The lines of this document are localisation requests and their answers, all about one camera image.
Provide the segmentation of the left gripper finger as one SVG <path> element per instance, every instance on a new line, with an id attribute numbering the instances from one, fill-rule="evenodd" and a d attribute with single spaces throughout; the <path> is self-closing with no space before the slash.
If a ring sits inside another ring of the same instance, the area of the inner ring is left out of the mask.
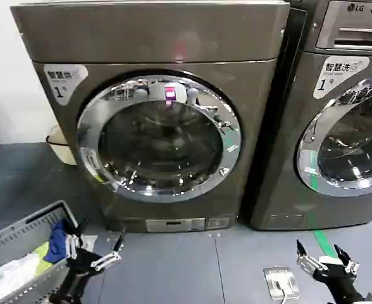
<path id="1" fill-rule="evenodd" d="M 89 223 L 90 217 L 86 216 L 75 226 L 68 220 L 64 220 L 64 230 L 66 232 L 66 256 L 77 257 L 77 249 L 83 245 L 82 234 Z"/>
<path id="2" fill-rule="evenodd" d="M 100 272 L 102 270 L 107 269 L 108 267 L 112 266 L 112 264 L 116 262 L 120 262 L 122 260 L 121 252 L 124 249 L 124 238 L 126 233 L 126 227 L 123 226 L 120 231 L 120 235 L 113 246 L 113 249 L 107 255 L 102 256 L 101 258 L 94 260 L 90 267 L 94 269 L 96 272 Z"/>

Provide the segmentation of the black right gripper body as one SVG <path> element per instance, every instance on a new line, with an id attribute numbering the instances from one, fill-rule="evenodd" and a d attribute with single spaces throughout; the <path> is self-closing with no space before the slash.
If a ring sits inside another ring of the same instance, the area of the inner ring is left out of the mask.
<path id="1" fill-rule="evenodd" d="M 336 303 L 355 303 L 365 298 L 355 289 L 354 275 L 346 273 L 345 267 L 338 264 L 325 264 L 327 269 L 316 269 L 313 278 L 325 284 Z"/>

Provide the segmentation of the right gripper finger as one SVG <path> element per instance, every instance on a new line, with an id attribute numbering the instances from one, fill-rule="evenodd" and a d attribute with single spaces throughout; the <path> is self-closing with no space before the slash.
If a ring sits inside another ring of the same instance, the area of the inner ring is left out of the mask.
<path id="1" fill-rule="evenodd" d="M 309 256 L 302 243 L 297 239 L 297 264 L 301 267 L 304 272 L 314 272 L 316 269 L 320 269 L 318 261 Z"/>
<path id="2" fill-rule="evenodd" d="M 359 269 L 360 263 L 354 262 L 349 256 L 349 254 L 346 251 L 344 251 L 341 247 L 339 247 L 337 244 L 334 244 L 334 248 L 338 258 L 344 265 L 345 272 L 348 274 L 356 274 Z"/>

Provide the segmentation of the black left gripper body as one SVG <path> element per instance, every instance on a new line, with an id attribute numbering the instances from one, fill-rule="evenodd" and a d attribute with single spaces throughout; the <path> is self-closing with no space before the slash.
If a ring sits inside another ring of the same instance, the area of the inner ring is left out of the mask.
<path id="1" fill-rule="evenodd" d="M 86 285 L 93 276 L 103 273 L 96 270 L 91 263 L 101 256 L 80 248 L 76 259 L 69 258 L 66 266 L 69 268 L 61 286 L 51 294 L 51 303 L 81 303 Z"/>

